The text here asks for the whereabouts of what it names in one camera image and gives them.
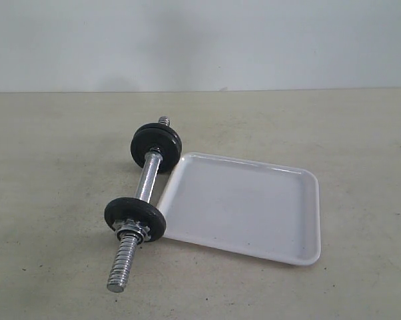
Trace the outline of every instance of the tabletop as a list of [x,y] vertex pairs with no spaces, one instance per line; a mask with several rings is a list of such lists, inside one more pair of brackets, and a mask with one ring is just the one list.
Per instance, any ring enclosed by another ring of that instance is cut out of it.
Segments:
[[[162,238],[108,292],[104,207],[135,192],[131,137],[161,115],[183,153],[313,172],[320,259]],[[401,319],[401,89],[0,94],[0,319],[17,318]]]

